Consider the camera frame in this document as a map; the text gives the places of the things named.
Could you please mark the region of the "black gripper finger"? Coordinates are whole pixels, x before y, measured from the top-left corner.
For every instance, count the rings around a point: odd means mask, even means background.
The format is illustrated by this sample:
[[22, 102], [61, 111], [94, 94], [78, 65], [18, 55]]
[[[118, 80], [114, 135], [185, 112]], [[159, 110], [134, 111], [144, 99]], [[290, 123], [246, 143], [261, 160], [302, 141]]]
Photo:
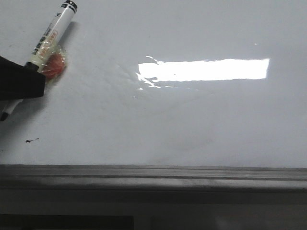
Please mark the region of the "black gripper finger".
[[0, 58], [0, 100], [19, 100], [42, 97], [46, 77], [38, 66], [27, 62], [25, 66]]

